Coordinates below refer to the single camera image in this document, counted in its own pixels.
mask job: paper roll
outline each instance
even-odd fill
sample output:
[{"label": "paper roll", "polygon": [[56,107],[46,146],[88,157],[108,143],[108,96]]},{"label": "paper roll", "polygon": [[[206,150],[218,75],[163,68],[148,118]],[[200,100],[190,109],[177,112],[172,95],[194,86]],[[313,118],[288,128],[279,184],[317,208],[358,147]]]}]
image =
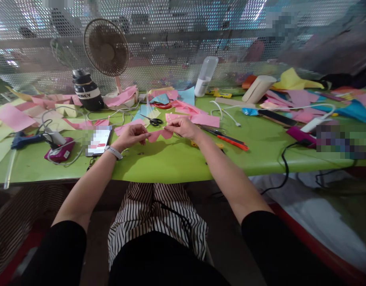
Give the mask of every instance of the paper roll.
[{"label": "paper roll", "polygon": [[259,75],[252,83],[242,100],[246,103],[256,104],[277,80],[268,75]]}]

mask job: black shirt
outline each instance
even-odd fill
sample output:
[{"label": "black shirt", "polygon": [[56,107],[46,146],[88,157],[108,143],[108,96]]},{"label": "black shirt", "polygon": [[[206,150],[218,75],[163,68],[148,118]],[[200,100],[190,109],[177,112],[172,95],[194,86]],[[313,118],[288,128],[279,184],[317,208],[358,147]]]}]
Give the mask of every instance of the black shirt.
[{"label": "black shirt", "polygon": [[[275,214],[253,212],[241,229],[267,285],[341,284]],[[77,223],[54,225],[23,273],[22,285],[79,285],[86,243]],[[229,285],[215,268],[159,232],[126,243],[110,271],[109,285],[148,284]]]}]

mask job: watch strap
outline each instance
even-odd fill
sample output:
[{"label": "watch strap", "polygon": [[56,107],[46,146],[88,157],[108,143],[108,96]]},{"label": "watch strap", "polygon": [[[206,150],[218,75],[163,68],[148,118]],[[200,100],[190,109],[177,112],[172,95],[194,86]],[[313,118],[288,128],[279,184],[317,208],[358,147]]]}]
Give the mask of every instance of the watch strap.
[{"label": "watch strap", "polygon": [[113,147],[109,146],[109,148],[105,149],[105,151],[111,152],[114,156],[117,157],[117,160],[121,160],[123,158],[122,154],[115,150]]}]

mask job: smartphone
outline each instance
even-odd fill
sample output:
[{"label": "smartphone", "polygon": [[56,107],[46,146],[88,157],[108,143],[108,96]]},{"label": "smartphone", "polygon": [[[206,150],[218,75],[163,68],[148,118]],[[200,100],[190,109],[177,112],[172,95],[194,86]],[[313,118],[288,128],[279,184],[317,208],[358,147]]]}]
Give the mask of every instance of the smartphone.
[{"label": "smartphone", "polygon": [[111,126],[102,126],[105,128],[94,130],[92,135],[92,139],[89,142],[88,148],[85,151],[85,155],[87,157],[91,156],[101,156],[105,147],[109,143],[110,136],[112,135],[112,127]]},{"label": "smartphone", "polygon": [[258,114],[266,119],[269,119],[286,127],[293,127],[297,124],[297,121],[270,110],[262,109],[258,111]]}]

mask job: black scissors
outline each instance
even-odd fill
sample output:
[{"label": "black scissors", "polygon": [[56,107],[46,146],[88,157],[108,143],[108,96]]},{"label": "black scissors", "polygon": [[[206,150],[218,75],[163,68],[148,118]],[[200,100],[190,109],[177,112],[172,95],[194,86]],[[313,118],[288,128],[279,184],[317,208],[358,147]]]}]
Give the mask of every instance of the black scissors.
[{"label": "black scissors", "polygon": [[160,120],[159,118],[149,118],[145,115],[142,115],[143,117],[147,118],[150,120],[150,124],[153,125],[153,126],[159,126],[159,124],[162,124],[163,121]]}]

